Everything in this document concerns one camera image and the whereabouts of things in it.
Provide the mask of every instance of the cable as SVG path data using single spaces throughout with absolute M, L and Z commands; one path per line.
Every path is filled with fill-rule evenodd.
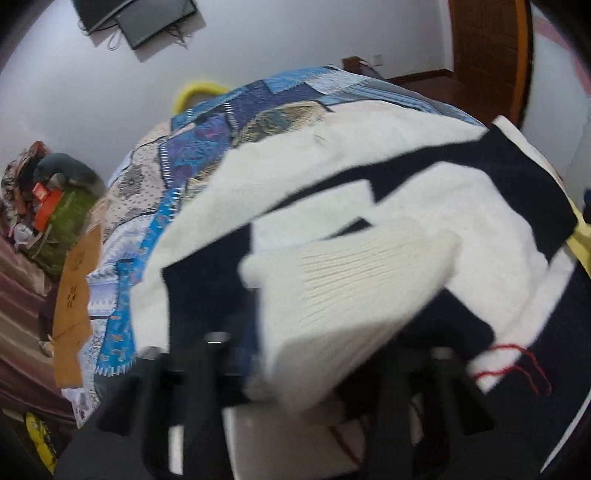
M 97 28 L 96 30 L 93 30 L 92 33 L 102 32 L 104 30 L 117 27 L 118 25 L 119 24 L 117 22 L 114 22 L 113 24 L 107 25 L 106 27 Z M 82 24 L 82 20 L 78 20 L 78 28 L 82 31 L 82 35 L 84 35 L 85 37 L 90 37 L 92 35 L 92 33 L 89 33 L 85 26 Z
M 185 41 L 185 38 L 191 38 L 192 34 L 185 34 L 181 30 L 179 22 L 175 22 L 164 29 L 166 33 L 176 38 L 177 45 L 181 45 L 185 50 L 189 49 L 189 45 Z
M 107 50 L 109 50 L 109 51 L 117 50 L 117 48 L 119 48 L 121 46 L 122 39 L 123 39 L 123 32 L 121 31 L 121 29 L 117 29 L 116 31 L 114 31 L 112 33 L 112 35 L 109 37 L 109 41 L 107 42 Z

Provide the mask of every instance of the white wall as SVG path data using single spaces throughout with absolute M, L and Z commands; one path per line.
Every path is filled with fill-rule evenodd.
M 564 184 L 573 201 L 582 207 L 584 192 L 591 187 L 591 122 L 589 120 L 583 128 L 583 135 L 573 161 L 564 176 Z
M 589 120 L 591 100 L 577 76 L 574 53 L 563 40 L 557 43 L 540 34 L 541 30 L 536 28 L 535 19 L 545 18 L 536 8 L 532 9 L 532 13 L 534 64 L 530 97 L 521 130 L 559 175 L 565 178 Z M 586 179 L 578 179 L 579 183 L 581 181 L 590 182 L 591 171 Z M 577 186 L 572 191 L 569 189 L 569 193 L 578 203 L 580 187 Z
M 177 91 L 227 87 L 286 69 L 382 54 L 385 77 L 444 67 L 439 0 L 197 0 L 190 47 L 166 34 L 134 53 L 82 36 L 70 0 L 55 0 L 0 73 L 0 168 L 35 140 L 108 177 L 170 116 Z M 97 34 L 105 39 L 104 33 Z
M 441 17 L 443 68 L 453 72 L 453 32 L 449 0 L 439 0 L 439 15 Z

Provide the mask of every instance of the red thread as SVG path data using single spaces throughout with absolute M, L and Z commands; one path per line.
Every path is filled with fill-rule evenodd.
M 492 370 L 492 371 L 485 370 L 483 372 L 480 372 L 479 374 L 474 375 L 474 377 L 472 377 L 472 379 L 474 381 L 476 381 L 482 377 L 500 377 L 501 375 L 505 375 L 505 374 L 508 374 L 508 373 L 514 372 L 514 371 L 518 371 L 518 372 L 523 373 L 527 377 L 527 380 L 530 381 L 530 386 L 531 386 L 531 389 L 534 391 L 534 394 L 540 395 L 538 387 L 535 386 L 534 380 L 531 378 L 530 373 L 527 370 L 525 370 L 524 368 L 519 367 L 518 365 L 512 365 L 511 367 L 506 367 L 506 368 L 503 368 L 502 370 Z
M 500 345 L 493 345 L 492 347 L 489 348 L 489 351 L 508 350 L 508 349 L 518 350 L 523 355 L 526 355 L 527 357 L 529 357 L 529 359 L 531 360 L 531 362 L 534 365 L 534 368 L 538 371 L 538 373 L 541 375 L 541 377 L 545 380 L 546 384 L 548 385 L 546 395 L 550 395 L 552 393 L 552 384 L 550 383 L 550 380 L 548 380 L 548 377 L 546 377 L 546 374 L 544 373 L 544 370 L 542 370 L 542 367 L 540 367 L 540 364 L 538 363 L 538 359 L 529 350 L 526 350 L 522 346 L 516 345 L 514 343 L 503 343 Z M 523 373 L 527 377 L 527 379 L 529 380 L 530 386 L 531 386 L 531 389 L 533 390 L 533 392 L 536 395 L 540 395 L 540 392 L 539 392 L 538 388 L 535 386 L 534 380 L 531 378 L 530 373 L 527 370 L 525 370 L 523 367 L 519 367 L 518 365 L 513 365 L 511 367 L 506 367 L 506 368 L 503 368 L 501 370 L 496 370 L 496 371 L 487 370 L 487 371 L 480 372 L 480 373 L 474 375 L 472 378 L 474 381 L 476 381 L 482 377 L 488 377 L 488 376 L 500 377 L 501 375 L 505 375 L 507 373 L 514 372 L 514 371 L 518 371 L 518 372 Z
M 343 440 L 343 437 L 341 436 L 340 432 L 336 429 L 336 427 L 329 427 L 329 432 L 333 436 L 337 445 L 340 447 L 340 449 L 343 451 L 343 453 L 347 457 L 349 457 L 349 460 L 351 460 L 355 465 L 361 466 L 361 460 L 359 460 L 359 458 L 357 458 L 357 455 L 355 455 L 353 453 L 353 450 L 351 450 L 351 447 L 349 445 L 347 445 L 345 440 Z

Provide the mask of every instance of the pile of clothes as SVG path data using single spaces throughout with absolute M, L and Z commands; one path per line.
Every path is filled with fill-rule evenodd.
M 2 176 L 2 234 L 56 280 L 104 191 L 91 168 L 37 141 Z
M 363 448 L 343 385 L 398 339 L 452 348 L 540 465 L 576 441 L 591 279 L 560 179 L 506 119 L 297 70 L 159 126 L 108 188 L 78 354 L 91 403 L 144 348 L 229 332 L 250 401 L 225 411 L 236 477 L 329 478 L 356 465 L 327 425 Z

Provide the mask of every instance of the navy blue fabric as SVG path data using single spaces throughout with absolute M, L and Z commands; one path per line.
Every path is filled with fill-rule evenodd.
M 490 325 L 444 288 L 403 328 L 398 339 L 409 348 L 448 346 L 460 360 L 468 362 L 492 345 L 495 334 Z
M 371 223 L 363 218 L 360 218 L 359 220 L 355 221 L 355 223 L 343 228 L 340 232 L 337 232 L 332 237 L 335 238 L 338 236 L 347 235 L 348 233 L 360 232 L 361 230 L 365 230 L 367 227 L 371 227 Z
M 246 290 L 238 262 L 250 251 L 246 225 L 163 270 L 170 305 L 170 351 L 189 348 L 208 332 L 221 330 L 237 312 Z
M 246 294 L 241 308 L 225 319 L 226 331 L 235 339 L 234 361 L 241 378 L 251 373 L 252 358 L 259 352 L 256 312 L 258 311 L 258 291 Z
M 281 208 L 313 193 L 368 179 L 379 202 L 413 175 L 438 161 L 478 168 L 507 204 L 531 226 L 536 246 L 550 260 L 577 225 L 562 189 L 494 125 L 480 140 L 428 147 L 394 160 L 346 170 L 285 199 Z
M 512 372 L 489 392 L 498 411 L 510 411 L 520 423 L 534 454 L 545 461 L 561 439 L 591 391 L 591 280 L 578 264 L 556 309 L 536 341 L 529 347 L 552 386 L 522 356 L 517 365 L 526 369 L 541 393 L 535 395 L 521 372 Z

